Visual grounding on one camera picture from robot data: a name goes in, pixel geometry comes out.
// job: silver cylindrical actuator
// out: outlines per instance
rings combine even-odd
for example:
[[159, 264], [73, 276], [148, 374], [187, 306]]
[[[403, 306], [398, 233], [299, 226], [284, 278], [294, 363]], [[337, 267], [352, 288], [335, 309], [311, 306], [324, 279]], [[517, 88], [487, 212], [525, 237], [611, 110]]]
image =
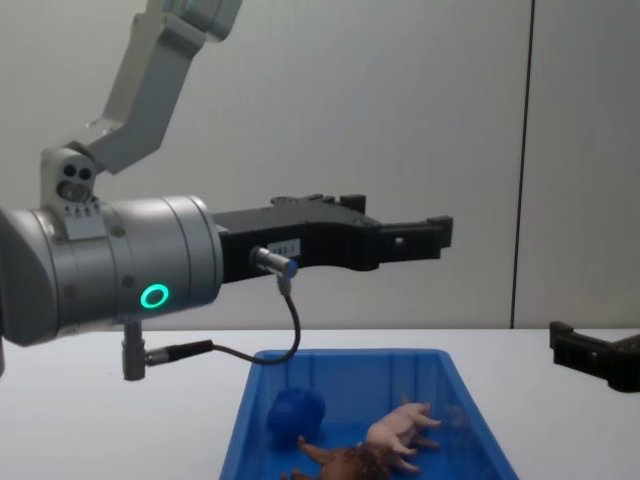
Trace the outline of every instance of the silver cylindrical actuator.
[[0, 330], [7, 340], [33, 345], [216, 299], [222, 247], [202, 201], [178, 196], [101, 209], [107, 235], [77, 241], [45, 209], [0, 210]]

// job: cable connector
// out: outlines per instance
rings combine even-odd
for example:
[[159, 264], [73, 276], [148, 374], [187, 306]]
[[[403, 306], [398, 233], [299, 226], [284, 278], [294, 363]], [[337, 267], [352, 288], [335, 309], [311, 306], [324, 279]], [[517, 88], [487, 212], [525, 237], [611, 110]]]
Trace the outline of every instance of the cable connector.
[[291, 295], [291, 279], [298, 273], [298, 262], [264, 247], [254, 248], [250, 260], [259, 269], [273, 273], [277, 277], [281, 295], [284, 297]]

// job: white robot arm segment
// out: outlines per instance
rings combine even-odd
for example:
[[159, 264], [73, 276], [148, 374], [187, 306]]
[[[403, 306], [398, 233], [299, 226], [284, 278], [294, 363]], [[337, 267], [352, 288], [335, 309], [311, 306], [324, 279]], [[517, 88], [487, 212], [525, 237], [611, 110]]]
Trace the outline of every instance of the white robot arm segment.
[[43, 152], [41, 205], [63, 219], [70, 239], [104, 236], [95, 177], [117, 174], [162, 144], [194, 56], [227, 38], [242, 0], [149, 0], [102, 116]]

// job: cable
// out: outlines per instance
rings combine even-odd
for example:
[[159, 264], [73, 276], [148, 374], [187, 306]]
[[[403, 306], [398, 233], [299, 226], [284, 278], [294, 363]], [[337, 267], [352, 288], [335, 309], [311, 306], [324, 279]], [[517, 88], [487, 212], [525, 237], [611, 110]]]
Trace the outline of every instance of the cable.
[[182, 360], [184, 358], [201, 355], [203, 353], [218, 351], [233, 355], [234, 357], [246, 360], [247, 362], [251, 362], [256, 365], [272, 366], [283, 364], [287, 362], [291, 357], [293, 357], [298, 351], [301, 336], [300, 316], [298, 315], [298, 310], [296, 309], [296, 306], [293, 303], [290, 295], [283, 296], [285, 301], [287, 302], [289, 311], [291, 312], [295, 338], [293, 340], [293, 345], [291, 346], [289, 351], [278, 358], [257, 358], [255, 356], [247, 355], [246, 353], [239, 352], [238, 350], [234, 350], [223, 345], [216, 345], [211, 340], [205, 340], [203, 342], [187, 343], [184, 345], [171, 345], [168, 347], [159, 348], [157, 350], [151, 350], [146, 354], [145, 363], [147, 364], [147, 366], [162, 365], [165, 363], [177, 362], [178, 360]]

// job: toy pig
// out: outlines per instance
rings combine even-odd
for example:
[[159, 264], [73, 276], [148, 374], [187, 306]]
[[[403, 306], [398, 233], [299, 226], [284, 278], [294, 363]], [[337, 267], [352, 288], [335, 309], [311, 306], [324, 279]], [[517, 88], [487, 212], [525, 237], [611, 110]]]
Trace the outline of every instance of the toy pig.
[[391, 450], [390, 464], [410, 473], [420, 468], [408, 463], [402, 456], [414, 456], [415, 446], [437, 447], [438, 444], [421, 435], [426, 427], [440, 426], [441, 422], [429, 418], [430, 403], [411, 403], [402, 397], [403, 405], [393, 410], [378, 422], [371, 425], [367, 432], [366, 443]]

